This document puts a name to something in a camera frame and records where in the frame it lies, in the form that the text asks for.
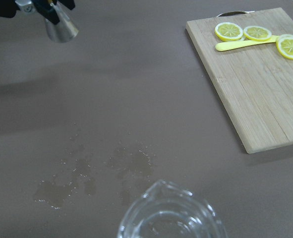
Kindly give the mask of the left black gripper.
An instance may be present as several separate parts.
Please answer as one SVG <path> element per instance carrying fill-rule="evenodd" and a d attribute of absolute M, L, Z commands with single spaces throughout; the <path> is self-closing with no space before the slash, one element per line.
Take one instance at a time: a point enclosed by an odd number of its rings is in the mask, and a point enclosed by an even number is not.
<path fill-rule="evenodd" d="M 69 10 L 75 8 L 74 0 L 59 0 Z M 31 14 L 37 11 L 52 24 L 59 23 L 59 16 L 48 0 L 0 0 L 0 17 L 13 18 L 17 11 Z"/>

